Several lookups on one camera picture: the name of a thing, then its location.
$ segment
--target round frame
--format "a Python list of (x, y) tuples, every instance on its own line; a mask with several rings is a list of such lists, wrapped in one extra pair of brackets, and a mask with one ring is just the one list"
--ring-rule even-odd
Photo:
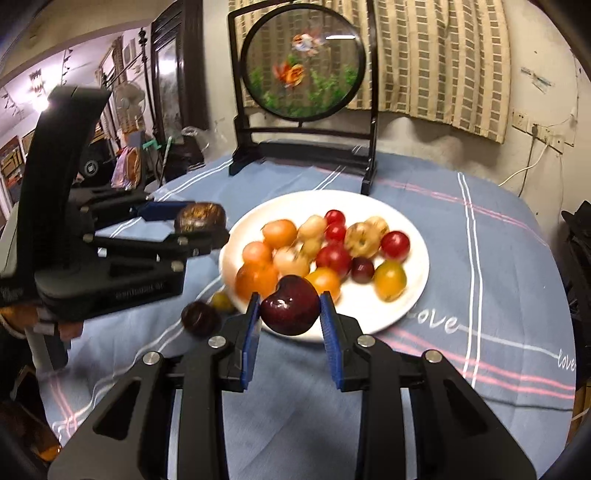
[[(325, 112), (317, 113), (312, 116), (292, 117), (292, 116), (280, 115), (279, 113), (266, 108), (263, 105), (263, 103), (260, 101), (261, 99), (259, 97), (257, 97), (256, 95), (253, 95), (251, 81), (250, 81), (250, 78), (248, 77), (248, 71), (246, 69), (246, 55), (248, 54), (248, 48), (250, 48), (250, 46), (251, 46), (252, 39), (254, 38), (254, 36), (257, 34), (257, 32), (261, 29), (261, 27), (264, 24), (266, 24), (271, 18), (274, 18), (277, 15), (281, 15), (282, 13), (285, 13), (290, 10), (298, 10), (298, 9), (319, 10), (319, 11), (324, 12), (326, 14), (332, 15), (333, 17), (335, 17), (338, 20), (340, 20), (341, 22), (343, 22), (344, 25), (347, 25), (350, 29), (351, 35), (355, 36), (355, 43), (357, 45), (358, 60), (359, 60), (359, 70), (358, 70), (357, 78), (355, 79), (354, 84), (351, 86), (349, 93), (347, 95), (345, 95), (345, 97), (343, 97), (343, 99), (339, 103), (332, 106), (330, 109), (328, 109)], [(278, 7), (275, 10), (263, 15), (249, 30), (249, 32), (246, 35), (246, 38), (244, 39), (244, 44), (242, 45), (242, 49), (240, 51), (240, 71), (241, 71), (240, 77), (242, 78), (242, 81), (244, 82), (244, 86), (246, 87), (246, 90), (250, 94), (251, 98), (265, 112), (269, 112), (271, 115), (274, 115), (278, 118), (282, 118), (283, 120), (288, 120), (290, 122), (298, 122), (298, 123), (315, 122), (317, 120), (321, 120), (323, 118), (327, 118), (331, 115), (334, 115), (336, 112), (343, 109), (353, 99), (353, 97), (355, 95), (357, 95), (357, 92), (359, 91), (359, 88), (361, 87), (361, 84), (363, 83), (363, 78), (365, 77), (365, 67), (366, 67), (365, 62), (366, 62), (365, 46), (363, 45), (363, 42), (362, 42), (361, 38), (359, 37), (359, 33), (358, 33), (357, 29), (351, 24), (351, 22), (349, 22), (349, 20), (347, 20), (345, 17), (343, 17), (340, 13), (335, 12), (334, 10), (332, 10), (328, 7), (324, 7), (322, 5), (289, 4), (289, 5), (284, 5), (283, 7)]]

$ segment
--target brown nut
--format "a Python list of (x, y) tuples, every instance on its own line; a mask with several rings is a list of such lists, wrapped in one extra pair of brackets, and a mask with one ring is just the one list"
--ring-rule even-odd
[(225, 227), (226, 211), (218, 203), (192, 203), (182, 209), (174, 220), (174, 231), (177, 233)]

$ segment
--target plastic bag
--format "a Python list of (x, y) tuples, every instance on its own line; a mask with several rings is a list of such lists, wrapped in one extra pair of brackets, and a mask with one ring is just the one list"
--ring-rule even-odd
[(193, 137), (203, 154), (206, 163), (217, 160), (226, 154), (229, 146), (226, 137), (217, 130), (217, 123), (214, 130), (201, 130), (197, 127), (185, 127), (182, 134)]
[(137, 148), (125, 147), (117, 159), (111, 178), (114, 189), (133, 190), (141, 179), (141, 158)]

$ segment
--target plate of fruit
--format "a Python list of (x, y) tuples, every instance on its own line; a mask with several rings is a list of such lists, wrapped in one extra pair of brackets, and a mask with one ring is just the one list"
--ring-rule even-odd
[(427, 245), (410, 220), (379, 200), (340, 190), (290, 193), (252, 209), (230, 230), (219, 265), (241, 313), (258, 292), (267, 299), (263, 321), (266, 312), (275, 323), (264, 328), (311, 342), (322, 341), (319, 320), (300, 335), (290, 325), (298, 318), (290, 309), (315, 302), (310, 284), (317, 294), (328, 291), (336, 311), (356, 318), (369, 335), (400, 320), (429, 275)]

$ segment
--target wooden cabinet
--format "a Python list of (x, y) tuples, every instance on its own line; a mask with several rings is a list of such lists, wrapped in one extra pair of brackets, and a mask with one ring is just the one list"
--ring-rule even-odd
[(203, 161), (183, 127), (209, 129), (202, 0), (177, 0), (152, 23), (151, 68), (155, 133), (161, 144), (173, 139), (165, 172), (170, 180)]

